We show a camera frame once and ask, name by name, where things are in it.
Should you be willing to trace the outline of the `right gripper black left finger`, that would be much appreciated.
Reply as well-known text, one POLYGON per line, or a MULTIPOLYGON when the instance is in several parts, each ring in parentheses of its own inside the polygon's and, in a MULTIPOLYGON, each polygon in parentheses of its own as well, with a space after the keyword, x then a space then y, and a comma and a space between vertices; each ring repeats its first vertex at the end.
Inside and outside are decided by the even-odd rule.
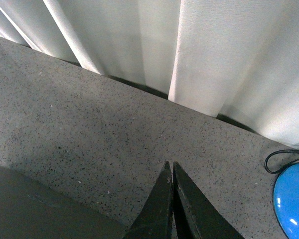
POLYGON ((169 239, 172 230, 172 174, 166 161, 125 239, 169 239))

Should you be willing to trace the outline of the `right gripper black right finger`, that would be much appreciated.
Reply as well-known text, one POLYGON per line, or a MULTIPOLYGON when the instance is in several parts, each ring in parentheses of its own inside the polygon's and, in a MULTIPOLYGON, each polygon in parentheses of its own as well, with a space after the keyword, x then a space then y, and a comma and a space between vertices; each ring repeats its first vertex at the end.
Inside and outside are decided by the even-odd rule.
POLYGON ((173 164, 173 213, 179 239, 242 239, 178 162, 173 164))

